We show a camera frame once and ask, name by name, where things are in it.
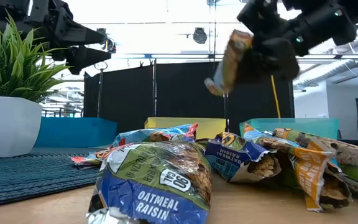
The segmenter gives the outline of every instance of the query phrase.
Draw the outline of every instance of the table surface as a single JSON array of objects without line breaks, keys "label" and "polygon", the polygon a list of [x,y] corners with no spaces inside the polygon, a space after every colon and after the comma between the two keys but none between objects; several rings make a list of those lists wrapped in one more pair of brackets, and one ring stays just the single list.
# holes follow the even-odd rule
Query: table surface
[{"label": "table surface", "polygon": [[[0,224],[86,224],[93,187],[0,206]],[[303,194],[254,185],[229,184],[213,174],[208,224],[357,223],[358,199],[331,213],[307,212]]]}]

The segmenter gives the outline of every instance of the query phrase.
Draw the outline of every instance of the white plant pot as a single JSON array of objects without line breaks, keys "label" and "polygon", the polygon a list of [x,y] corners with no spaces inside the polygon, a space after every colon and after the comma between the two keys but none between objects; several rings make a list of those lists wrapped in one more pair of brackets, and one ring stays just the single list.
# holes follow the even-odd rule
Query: white plant pot
[{"label": "white plant pot", "polygon": [[37,140],[42,106],[23,98],[0,96],[0,157],[27,154]]}]

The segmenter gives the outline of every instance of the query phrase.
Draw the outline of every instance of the teal bin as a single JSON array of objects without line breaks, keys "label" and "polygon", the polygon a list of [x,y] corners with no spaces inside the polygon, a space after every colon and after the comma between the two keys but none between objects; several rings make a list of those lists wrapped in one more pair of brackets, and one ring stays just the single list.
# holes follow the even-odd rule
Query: teal bin
[{"label": "teal bin", "polygon": [[101,118],[45,118],[34,147],[97,147],[112,144],[117,123]]},{"label": "teal bin", "polygon": [[244,135],[244,123],[259,131],[273,131],[275,128],[292,128],[304,133],[337,139],[338,120],[333,118],[259,118],[240,124],[241,136]]}]

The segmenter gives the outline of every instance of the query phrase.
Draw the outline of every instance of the black backdrop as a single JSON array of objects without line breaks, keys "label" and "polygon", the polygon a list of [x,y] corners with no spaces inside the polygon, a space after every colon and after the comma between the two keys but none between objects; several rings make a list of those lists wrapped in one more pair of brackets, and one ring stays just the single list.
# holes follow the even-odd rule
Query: black backdrop
[{"label": "black backdrop", "polygon": [[[223,98],[209,93],[204,79],[216,64],[157,64],[156,115],[159,117],[224,118]],[[85,116],[97,116],[99,75],[85,80]],[[294,117],[293,89],[289,82],[276,81],[283,118]],[[118,133],[141,129],[153,116],[153,68],[106,72],[103,76],[101,117],[118,122]],[[237,87],[228,99],[230,132],[239,134],[239,123],[251,118],[276,118],[270,79]]]}]

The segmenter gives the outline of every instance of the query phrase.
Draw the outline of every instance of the blue placemat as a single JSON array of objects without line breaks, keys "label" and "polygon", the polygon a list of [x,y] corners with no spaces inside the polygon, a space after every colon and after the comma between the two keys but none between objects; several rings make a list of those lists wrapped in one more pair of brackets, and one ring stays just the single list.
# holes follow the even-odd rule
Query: blue placemat
[{"label": "blue placemat", "polygon": [[97,150],[37,148],[24,156],[0,158],[0,205],[94,184],[99,168],[79,169],[70,156]]}]

